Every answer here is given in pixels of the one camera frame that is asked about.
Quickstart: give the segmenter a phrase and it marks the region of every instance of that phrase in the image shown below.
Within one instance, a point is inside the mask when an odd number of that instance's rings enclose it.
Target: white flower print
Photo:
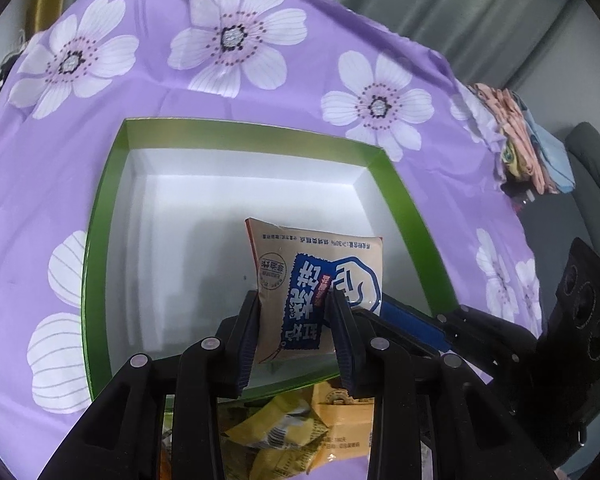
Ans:
[[[31,54],[33,48],[40,42],[42,37],[46,34],[46,30],[42,30],[41,32],[36,32],[31,39],[27,42],[27,45],[24,47],[22,51],[23,56],[27,54]]]
[[[72,93],[92,97],[111,78],[129,72],[136,63],[138,38],[117,36],[101,43],[122,21],[125,7],[124,0],[95,0],[79,24],[72,14],[52,27],[49,48],[40,36],[31,41],[18,72],[38,77],[20,79],[11,88],[9,102],[17,108],[35,106],[33,118],[42,119]]]
[[[458,121],[469,121],[464,125],[464,129],[469,132],[471,135],[471,140],[473,142],[482,142],[482,137],[480,136],[480,130],[477,128],[476,124],[473,124],[472,119],[474,115],[469,110],[467,103],[461,94],[454,94],[451,96],[451,115]]]
[[[475,255],[478,266],[487,275],[487,307],[492,316],[513,322],[519,312],[518,300],[509,285],[509,272],[502,256],[496,252],[491,235],[484,229],[476,231],[480,247]]]
[[[274,90],[286,81],[286,61],[270,45],[295,45],[306,38],[306,13],[282,9],[284,0],[189,0],[193,27],[171,41],[167,63],[189,70],[204,63],[189,90],[236,97],[244,73],[257,88]]]
[[[421,89],[402,90],[411,82],[412,75],[387,54],[379,54],[375,73],[365,56],[350,50],[340,56],[340,79],[352,94],[332,91],[322,98],[323,120],[336,126],[358,121],[347,130],[347,139],[367,144],[378,143],[398,162],[403,148],[419,150],[422,138],[410,124],[420,124],[433,116],[431,95]]]
[[[526,309],[531,319],[542,321],[542,309],[540,308],[540,282],[536,276],[536,261],[530,258],[526,262],[516,264],[516,274],[520,281],[520,286],[525,295]],[[538,323],[533,323],[532,331],[536,337],[539,336]]]
[[[51,413],[75,413],[91,403],[78,314],[45,317],[27,348],[34,402]]]
[[[80,308],[82,301],[82,267],[87,233],[76,231],[51,253],[46,272],[51,289],[66,304]]]

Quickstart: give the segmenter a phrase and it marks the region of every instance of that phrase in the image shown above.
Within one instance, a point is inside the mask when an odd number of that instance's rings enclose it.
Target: flower center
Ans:
[[[232,27],[223,28],[220,38],[222,51],[226,52],[228,50],[232,52],[236,48],[242,50],[244,38],[247,36],[248,34],[244,31],[244,25],[233,25]]]
[[[58,67],[58,73],[73,74],[80,68],[80,65],[86,60],[82,57],[82,52],[79,50],[69,51],[66,53],[64,61]]]
[[[392,106],[387,102],[386,97],[374,95],[371,97],[371,103],[367,108],[369,109],[369,113],[373,118],[384,119]]]

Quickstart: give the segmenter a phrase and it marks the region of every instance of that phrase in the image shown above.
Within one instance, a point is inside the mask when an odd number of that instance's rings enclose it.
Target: box rim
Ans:
[[[303,142],[298,142],[298,135],[303,137]],[[131,150],[141,148],[196,148],[271,153],[342,162],[367,168],[409,251],[432,314],[435,316],[449,312],[458,306],[440,253],[406,186],[382,148],[343,137],[264,124],[181,118],[126,119],[116,134],[102,170],[85,244],[81,299],[82,348],[91,399],[94,399],[113,377],[105,308],[110,226],[128,154]],[[320,378],[316,376],[315,380],[326,380],[335,375],[337,371],[324,371]],[[258,386],[253,388],[252,393],[256,394],[257,390],[262,396],[266,388],[268,386]],[[253,396],[246,392],[245,397]]]

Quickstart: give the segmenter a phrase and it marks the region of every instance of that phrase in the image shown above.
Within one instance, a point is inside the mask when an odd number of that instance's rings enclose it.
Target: yellow snack bag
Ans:
[[[249,472],[256,458],[256,450],[240,446],[226,438],[221,439],[220,449],[226,480],[249,480]]]
[[[354,399],[339,379],[314,386],[312,407],[329,428],[309,471],[334,460],[368,456],[374,421],[374,400]]]
[[[295,449],[326,433],[301,392],[275,396],[266,406],[225,435],[236,444],[259,449]]]
[[[319,404],[315,412],[329,432],[309,471],[334,460],[368,456],[374,420],[372,404]]]
[[[224,433],[247,420],[253,412],[242,402],[222,402],[218,404],[218,430]]]
[[[317,440],[300,449],[261,449],[253,462],[249,480],[281,480],[304,473],[319,446]]]
[[[373,404],[373,398],[354,399],[342,386],[339,378],[324,381],[314,386],[311,404],[315,408],[318,404]]]

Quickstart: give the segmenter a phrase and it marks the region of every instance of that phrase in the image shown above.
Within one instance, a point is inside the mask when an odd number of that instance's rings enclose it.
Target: purple fabric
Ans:
[[[125,118],[379,143],[458,300],[538,333],[533,254],[496,176],[502,138],[439,54],[333,0],[79,0],[36,41],[0,94],[0,456],[19,480],[88,404],[75,283]],[[366,461],[311,476],[362,480]]]

